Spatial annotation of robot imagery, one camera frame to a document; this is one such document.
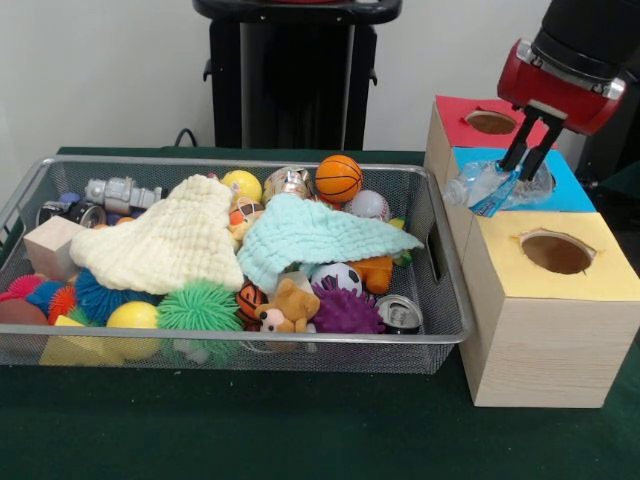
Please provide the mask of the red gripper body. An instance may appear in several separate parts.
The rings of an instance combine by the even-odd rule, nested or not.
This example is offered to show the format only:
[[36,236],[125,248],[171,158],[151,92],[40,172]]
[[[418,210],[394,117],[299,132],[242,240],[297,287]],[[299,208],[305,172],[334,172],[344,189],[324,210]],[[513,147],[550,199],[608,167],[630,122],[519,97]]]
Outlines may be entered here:
[[497,85],[498,96],[514,106],[532,106],[583,135],[599,131],[614,115],[626,91],[621,78],[587,80],[564,72],[538,55],[529,41],[511,48]]

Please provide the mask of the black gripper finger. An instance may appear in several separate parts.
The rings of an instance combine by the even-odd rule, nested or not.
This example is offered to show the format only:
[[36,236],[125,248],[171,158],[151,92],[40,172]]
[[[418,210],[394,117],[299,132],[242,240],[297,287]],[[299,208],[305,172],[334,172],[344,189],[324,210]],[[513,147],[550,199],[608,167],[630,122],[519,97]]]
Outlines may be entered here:
[[527,140],[539,118],[539,112],[534,107],[525,107],[523,110],[524,120],[519,127],[509,149],[499,166],[502,171],[513,171],[522,160],[527,150]]
[[521,181],[531,181],[534,178],[564,127],[564,121],[555,117],[544,117],[543,122],[548,127],[547,132],[541,142],[527,153],[519,176]]

